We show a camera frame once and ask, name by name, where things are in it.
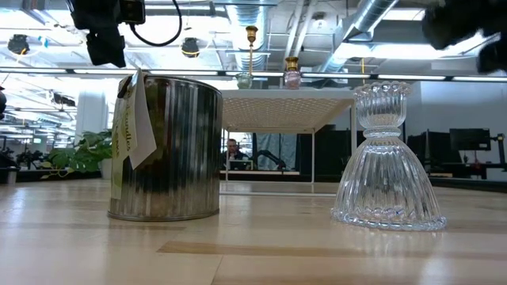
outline white shelf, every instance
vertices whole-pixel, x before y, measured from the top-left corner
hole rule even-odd
[[[310,134],[353,104],[353,91],[223,90],[223,128],[229,131]]]

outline ceiling duct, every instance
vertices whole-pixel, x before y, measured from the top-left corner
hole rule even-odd
[[[254,25],[258,28],[257,39],[253,43],[254,51],[263,51],[266,39],[266,22],[268,19],[268,8],[264,6],[227,6],[227,14],[231,19],[233,27],[238,29],[233,31],[233,47],[239,51],[250,51],[250,43],[246,38],[245,27]],[[248,70],[250,64],[250,54],[235,54],[236,63],[239,70]],[[253,54],[252,65],[253,70],[264,70],[266,64],[265,55]]]
[[[347,59],[340,58],[340,45],[344,40],[353,36],[365,35],[368,40],[372,38],[373,29],[380,23],[398,0],[361,0],[357,12],[343,19],[334,33],[335,51],[320,66],[319,72],[338,72]]]

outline potted plant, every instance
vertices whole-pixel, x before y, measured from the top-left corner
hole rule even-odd
[[[42,178],[52,175],[65,177],[69,173],[102,171],[102,177],[111,179],[111,131],[93,133],[85,131],[82,139],[72,148],[54,149],[49,154],[49,161],[43,163],[43,167],[53,171]],[[68,167],[67,173],[60,171]]]

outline cable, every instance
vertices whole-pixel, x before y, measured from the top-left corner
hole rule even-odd
[[[177,16],[179,18],[179,27],[177,28],[177,32],[176,32],[176,35],[174,35],[170,40],[164,42],[164,43],[160,43],[160,44],[156,44],[156,43],[152,43],[150,42],[149,40],[146,40],[144,38],[142,38],[136,31],[135,31],[135,25],[134,24],[130,24],[130,30],[134,33],[134,35],[139,39],[141,40],[143,43],[147,44],[147,45],[150,45],[150,46],[153,46],[153,47],[165,47],[166,45],[168,44],[171,44],[173,43],[181,34],[181,28],[183,26],[183,19],[182,19],[182,16],[181,16],[181,11],[180,11],[180,6],[178,6],[176,0],[173,0],[173,4],[174,6],[176,7],[176,11],[177,11]]]

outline person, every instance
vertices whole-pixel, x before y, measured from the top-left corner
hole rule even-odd
[[[237,163],[236,161],[249,161],[248,155],[242,153],[239,150],[238,143],[235,139],[229,139],[227,141],[227,149],[229,150],[229,160],[234,160],[232,169],[235,170],[246,170],[250,167],[249,163]],[[222,153],[222,168],[225,169],[227,165],[227,152]]]

